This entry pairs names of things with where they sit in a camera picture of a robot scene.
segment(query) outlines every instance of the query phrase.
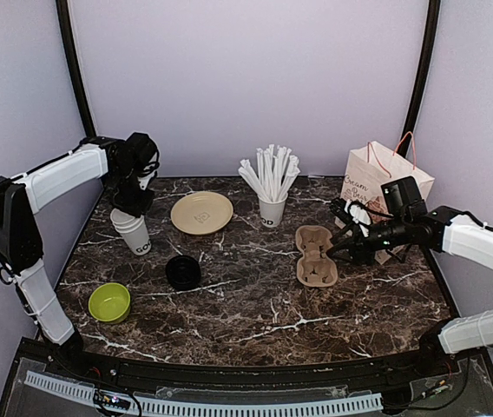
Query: white vent strip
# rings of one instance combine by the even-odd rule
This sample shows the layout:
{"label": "white vent strip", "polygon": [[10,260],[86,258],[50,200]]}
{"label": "white vent strip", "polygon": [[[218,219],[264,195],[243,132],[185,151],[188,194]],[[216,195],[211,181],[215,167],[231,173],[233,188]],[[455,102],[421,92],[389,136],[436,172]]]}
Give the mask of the white vent strip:
{"label": "white vent strip", "polygon": [[[30,387],[94,407],[92,387],[76,385],[44,374],[28,371],[24,382]],[[368,394],[340,400],[303,402],[297,404],[269,405],[225,405],[176,402],[136,397],[142,406],[142,415],[147,417],[335,417],[380,411],[381,394]],[[138,415],[136,404],[131,401],[128,415]]]}

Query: white paper cup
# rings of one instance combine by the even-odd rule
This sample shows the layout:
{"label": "white paper cup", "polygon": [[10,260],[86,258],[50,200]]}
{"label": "white paper cup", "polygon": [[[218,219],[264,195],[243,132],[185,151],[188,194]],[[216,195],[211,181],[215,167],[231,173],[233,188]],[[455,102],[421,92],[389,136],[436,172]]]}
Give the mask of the white paper cup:
{"label": "white paper cup", "polygon": [[283,210],[285,209],[285,202],[287,201],[287,195],[281,202],[265,202],[258,197],[260,204],[260,217],[262,218],[262,224],[267,228],[277,228],[281,223],[283,217]]}
{"label": "white paper cup", "polygon": [[150,251],[152,244],[143,215],[136,218],[114,208],[109,218],[114,224],[115,231],[121,235],[135,255],[145,255]]}

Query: bundle of straws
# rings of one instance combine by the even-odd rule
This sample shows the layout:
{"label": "bundle of straws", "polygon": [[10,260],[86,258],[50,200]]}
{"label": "bundle of straws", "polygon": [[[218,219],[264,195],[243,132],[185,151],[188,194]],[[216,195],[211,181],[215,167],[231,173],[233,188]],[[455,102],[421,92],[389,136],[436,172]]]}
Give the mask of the bundle of straws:
{"label": "bundle of straws", "polygon": [[265,202],[282,202],[287,197],[289,188],[300,174],[299,158],[291,155],[291,150],[284,146],[277,146],[274,155],[274,145],[267,149],[256,149],[258,175],[248,159],[240,162],[239,174],[246,183]]}

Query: dark marble countertop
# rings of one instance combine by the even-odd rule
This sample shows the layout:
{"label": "dark marble countertop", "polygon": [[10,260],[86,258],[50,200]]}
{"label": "dark marble countertop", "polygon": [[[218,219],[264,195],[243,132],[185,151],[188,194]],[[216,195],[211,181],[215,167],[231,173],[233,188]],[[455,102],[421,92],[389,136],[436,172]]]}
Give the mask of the dark marble countertop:
{"label": "dark marble countertop", "polygon": [[[57,294],[82,333],[85,349],[145,361],[282,366],[326,363],[417,349],[418,337],[449,309],[417,248],[406,263],[356,267],[338,262],[339,281],[308,288],[296,278],[296,229],[339,229],[329,201],[339,178],[299,178],[283,222],[265,228],[258,199],[240,178],[157,179],[146,216],[152,250],[131,253],[109,220],[104,196],[90,218]],[[233,219],[209,236],[185,235],[169,219],[184,195],[209,190],[233,203]],[[176,293],[165,265],[178,254],[198,259],[200,287]],[[132,297],[118,325],[95,321],[88,299],[105,282],[120,282]]]}

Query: robotic hand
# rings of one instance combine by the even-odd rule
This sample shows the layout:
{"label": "robotic hand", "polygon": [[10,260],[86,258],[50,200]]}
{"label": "robotic hand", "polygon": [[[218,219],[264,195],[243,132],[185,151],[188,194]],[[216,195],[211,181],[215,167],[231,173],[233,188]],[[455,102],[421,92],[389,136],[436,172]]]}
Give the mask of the robotic hand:
{"label": "robotic hand", "polygon": [[34,215],[71,189],[102,178],[114,191],[114,207],[140,217],[154,198],[147,186],[156,177],[158,159],[158,148],[148,135],[134,133],[126,141],[92,137],[31,171],[0,176],[0,279],[15,283],[27,315],[65,356],[82,350],[82,338],[49,283]]}
{"label": "robotic hand", "polygon": [[[368,263],[377,250],[418,244],[493,269],[493,228],[472,213],[446,206],[428,212],[412,177],[389,182],[382,186],[382,192],[391,213],[384,215],[388,219],[383,222],[365,222],[360,210],[354,209],[368,210],[364,205],[342,203],[348,213],[342,215],[347,226],[332,239],[334,246],[328,250],[328,256],[345,250],[349,255],[347,261]],[[493,310],[438,323],[420,340],[421,351],[445,354],[488,346],[493,346]]]}

